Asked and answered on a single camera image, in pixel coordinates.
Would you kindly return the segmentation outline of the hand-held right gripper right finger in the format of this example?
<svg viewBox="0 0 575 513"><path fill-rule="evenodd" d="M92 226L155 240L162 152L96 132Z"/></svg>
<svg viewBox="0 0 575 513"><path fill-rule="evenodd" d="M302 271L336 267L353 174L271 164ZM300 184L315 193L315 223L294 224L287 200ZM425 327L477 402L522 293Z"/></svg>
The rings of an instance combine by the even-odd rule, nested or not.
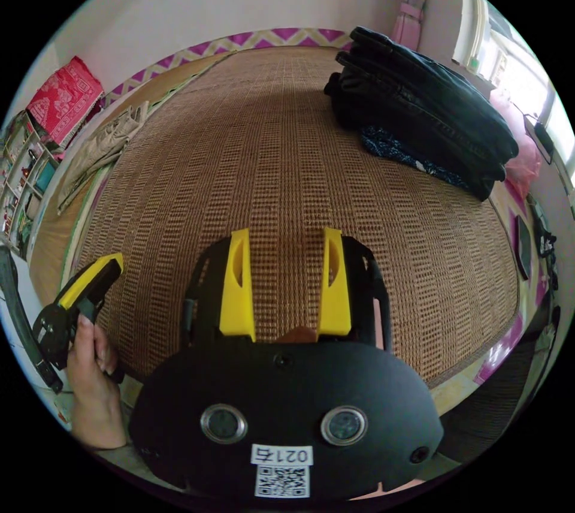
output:
<svg viewBox="0 0 575 513"><path fill-rule="evenodd" d="M320 284L317 338L347 337L352 330L343 236L340 230L323 230L323 266Z"/></svg>

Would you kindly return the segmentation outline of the person's right hand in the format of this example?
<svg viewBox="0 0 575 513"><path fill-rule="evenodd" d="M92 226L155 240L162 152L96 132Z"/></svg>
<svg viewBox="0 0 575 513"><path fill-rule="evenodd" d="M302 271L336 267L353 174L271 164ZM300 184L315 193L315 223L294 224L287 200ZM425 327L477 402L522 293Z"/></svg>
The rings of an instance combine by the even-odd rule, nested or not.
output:
<svg viewBox="0 0 575 513"><path fill-rule="evenodd" d="M299 326L277 338L276 344L316 343L317 334L312 328Z"/></svg>

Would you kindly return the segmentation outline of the person's left hand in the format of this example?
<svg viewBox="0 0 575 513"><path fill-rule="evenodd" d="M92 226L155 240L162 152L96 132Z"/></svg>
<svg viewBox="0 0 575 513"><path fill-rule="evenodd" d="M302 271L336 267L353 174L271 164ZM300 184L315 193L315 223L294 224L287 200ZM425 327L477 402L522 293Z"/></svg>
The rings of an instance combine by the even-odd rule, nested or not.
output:
<svg viewBox="0 0 575 513"><path fill-rule="evenodd" d="M104 330L79 315L66 374L73 394L72 436L95 450L127 444L119 386L111 376L118 357Z"/></svg>

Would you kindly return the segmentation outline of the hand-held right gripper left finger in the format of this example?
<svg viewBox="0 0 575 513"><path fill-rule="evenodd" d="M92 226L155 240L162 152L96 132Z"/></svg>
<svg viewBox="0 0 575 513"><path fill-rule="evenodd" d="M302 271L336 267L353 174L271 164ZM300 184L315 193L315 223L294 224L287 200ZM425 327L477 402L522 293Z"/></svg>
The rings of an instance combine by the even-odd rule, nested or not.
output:
<svg viewBox="0 0 575 513"><path fill-rule="evenodd" d="M247 228L231 233L223 275L219 330L226 337L256 340Z"/></svg>

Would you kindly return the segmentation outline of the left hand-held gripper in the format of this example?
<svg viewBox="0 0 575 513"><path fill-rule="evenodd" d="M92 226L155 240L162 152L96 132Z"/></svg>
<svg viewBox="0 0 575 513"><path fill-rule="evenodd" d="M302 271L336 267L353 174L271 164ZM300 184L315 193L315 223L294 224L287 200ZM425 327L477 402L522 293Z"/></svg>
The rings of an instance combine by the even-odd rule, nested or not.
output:
<svg viewBox="0 0 575 513"><path fill-rule="evenodd" d="M107 293L122 273L121 253L102 256L75 274L54 302L42 309L33 324L32 334L42 354L37 370L44 383L62 383L57 371L67 367L78 317L82 315L95 325Z"/></svg>

